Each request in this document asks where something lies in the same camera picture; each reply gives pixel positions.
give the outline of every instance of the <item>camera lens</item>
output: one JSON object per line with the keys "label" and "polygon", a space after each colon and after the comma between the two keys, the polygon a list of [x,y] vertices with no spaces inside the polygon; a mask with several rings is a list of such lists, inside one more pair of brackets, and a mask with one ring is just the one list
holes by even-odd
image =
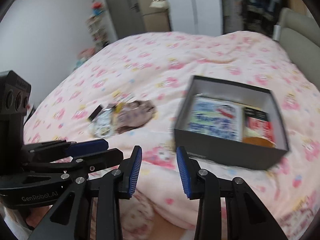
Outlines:
{"label": "camera lens", "polygon": [[19,93],[16,98],[16,110],[18,111],[22,104],[22,94]]}
{"label": "camera lens", "polygon": [[12,106],[12,103],[13,103],[13,92],[12,90],[10,90],[5,99],[5,106],[7,107],[7,109],[9,109]]}
{"label": "camera lens", "polygon": [[26,108],[27,105],[28,105],[28,97],[25,97],[23,101],[23,107]]}

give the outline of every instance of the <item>bed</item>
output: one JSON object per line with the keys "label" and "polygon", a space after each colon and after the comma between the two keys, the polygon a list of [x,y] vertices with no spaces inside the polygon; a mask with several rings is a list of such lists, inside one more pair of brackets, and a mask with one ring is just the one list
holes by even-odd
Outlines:
{"label": "bed", "polygon": [[[110,147],[117,147],[125,157],[134,145],[143,149],[135,197],[121,203],[124,238],[147,237],[152,208],[172,224],[192,230],[198,201],[188,200],[183,193],[172,151],[172,127],[191,76],[271,89],[291,149],[281,162],[268,171],[199,163],[217,177],[242,177],[287,237],[299,239],[320,207],[320,92],[316,87],[320,86],[320,29],[312,19],[309,23],[305,20],[302,25],[300,16],[283,10],[279,43],[252,32],[219,37],[145,33],[117,41],[74,71],[41,103],[25,125],[25,143],[91,140],[87,117],[99,104],[107,105],[129,93],[139,100],[151,100],[157,112],[150,122],[108,139]],[[307,24],[314,29],[301,28]],[[106,172],[92,173],[90,178]],[[221,203],[226,238],[223,199]]]}

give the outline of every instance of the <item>metal screw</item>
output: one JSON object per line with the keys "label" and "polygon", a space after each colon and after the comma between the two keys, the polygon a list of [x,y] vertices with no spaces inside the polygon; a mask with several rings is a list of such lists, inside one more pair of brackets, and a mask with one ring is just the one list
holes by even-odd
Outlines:
{"label": "metal screw", "polygon": [[111,174],[114,176],[119,175],[119,174],[121,174],[121,170],[115,169],[115,170],[111,171]]}
{"label": "metal screw", "polygon": [[76,183],[78,184],[84,183],[84,177],[76,178]]}
{"label": "metal screw", "polygon": [[234,180],[236,184],[242,184],[244,182],[240,177],[235,177]]}
{"label": "metal screw", "polygon": [[205,175],[208,174],[208,171],[205,170],[205,169],[201,169],[201,170],[198,171],[198,173],[199,173],[200,175],[202,175],[202,176],[205,176]]}
{"label": "metal screw", "polygon": [[70,177],[70,175],[68,173],[64,173],[61,175],[61,179],[67,179],[69,177]]}

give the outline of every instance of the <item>ridged blue pad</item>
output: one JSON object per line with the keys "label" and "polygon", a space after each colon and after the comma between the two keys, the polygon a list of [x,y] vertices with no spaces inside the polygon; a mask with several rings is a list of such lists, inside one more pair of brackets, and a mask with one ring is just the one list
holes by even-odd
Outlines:
{"label": "ridged blue pad", "polygon": [[190,195],[191,195],[190,176],[179,147],[177,149],[177,163],[178,163],[178,168],[180,172],[183,191],[187,195],[187,198],[190,198]]}
{"label": "ridged blue pad", "polygon": [[140,171],[140,167],[141,167],[141,162],[142,162],[142,149],[140,147],[138,154],[136,156],[136,159],[134,160],[134,166],[131,171],[130,178],[129,178],[129,194],[130,194],[130,196],[132,196],[132,194],[136,190],[139,171]]}

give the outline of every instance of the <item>gray headboard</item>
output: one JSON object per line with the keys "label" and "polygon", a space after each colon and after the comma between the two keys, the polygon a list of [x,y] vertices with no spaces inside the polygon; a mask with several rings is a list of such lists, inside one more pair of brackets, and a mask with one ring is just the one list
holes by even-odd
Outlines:
{"label": "gray headboard", "polygon": [[283,8],[279,43],[305,77],[320,90],[320,28],[316,21]]}

